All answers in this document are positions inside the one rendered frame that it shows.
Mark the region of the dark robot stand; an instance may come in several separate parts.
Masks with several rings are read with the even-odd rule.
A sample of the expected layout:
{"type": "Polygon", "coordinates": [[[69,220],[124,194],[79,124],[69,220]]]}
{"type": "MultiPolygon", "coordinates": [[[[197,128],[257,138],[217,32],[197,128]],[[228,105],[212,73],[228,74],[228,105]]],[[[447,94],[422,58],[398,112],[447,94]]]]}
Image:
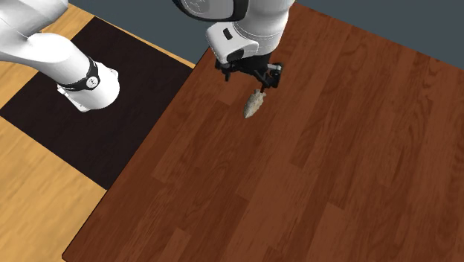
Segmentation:
{"type": "Polygon", "coordinates": [[[51,78],[37,73],[0,109],[0,116],[109,189],[192,69],[97,17],[71,41],[118,71],[116,101],[80,112],[51,78]]]}

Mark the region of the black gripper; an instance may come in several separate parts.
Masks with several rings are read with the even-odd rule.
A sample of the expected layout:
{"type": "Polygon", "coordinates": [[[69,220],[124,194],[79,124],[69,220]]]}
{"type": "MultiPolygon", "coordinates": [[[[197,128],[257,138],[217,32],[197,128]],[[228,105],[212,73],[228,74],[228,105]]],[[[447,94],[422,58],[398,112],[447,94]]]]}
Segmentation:
{"type": "Polygon", "coordinates": [[[279,86],[283,64],[268,63],[270,58],[271,53],[247,57],[228,63],[228,67],[225,67],[225,64],[221,64],[216,60],[215,68],[221,70],[226,82],[230,80],[232,72],[240,71],[246,74],[253,74],[261,82],[261,89],[276,89],[279,86]]]}

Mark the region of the grey speckled pointed tool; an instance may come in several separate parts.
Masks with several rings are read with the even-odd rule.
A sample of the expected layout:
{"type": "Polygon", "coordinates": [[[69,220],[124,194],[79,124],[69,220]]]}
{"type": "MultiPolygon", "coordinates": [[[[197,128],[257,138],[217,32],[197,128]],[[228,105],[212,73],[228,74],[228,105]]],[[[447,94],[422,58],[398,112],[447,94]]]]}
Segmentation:
{"type": "Polygon", "coordinates": [[[255,89],[254,93],[249,96],[247,99],[244,109],[243,117],[250,118],[252,117],[258,109],[262,106],[264,98],[267,94],[262,92],[260,89],[255,89]]]}

